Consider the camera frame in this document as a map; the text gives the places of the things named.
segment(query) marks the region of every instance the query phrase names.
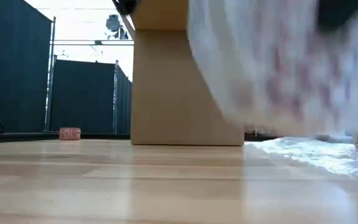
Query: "wooden floor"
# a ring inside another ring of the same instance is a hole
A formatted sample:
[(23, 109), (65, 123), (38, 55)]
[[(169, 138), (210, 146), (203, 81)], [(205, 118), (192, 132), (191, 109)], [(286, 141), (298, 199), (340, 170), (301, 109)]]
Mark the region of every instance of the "wooden floor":
[(358, 181), (253, 148), (4, 143), (0, 223), (358, 223)]

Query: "red block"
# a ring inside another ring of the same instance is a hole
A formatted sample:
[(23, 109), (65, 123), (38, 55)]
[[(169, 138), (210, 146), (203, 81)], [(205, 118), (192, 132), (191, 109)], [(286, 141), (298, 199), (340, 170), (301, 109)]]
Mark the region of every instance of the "red block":
[(80, 128), (60, 128), (59, 140), (80, 140), (81, 129)]

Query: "small red object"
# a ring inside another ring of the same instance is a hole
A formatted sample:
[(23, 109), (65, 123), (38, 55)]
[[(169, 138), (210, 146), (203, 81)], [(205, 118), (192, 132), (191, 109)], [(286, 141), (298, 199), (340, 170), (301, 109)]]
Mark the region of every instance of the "small red object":
[(80, 128), (60, 128), (59, 140), (80, 140), (81, 129)]

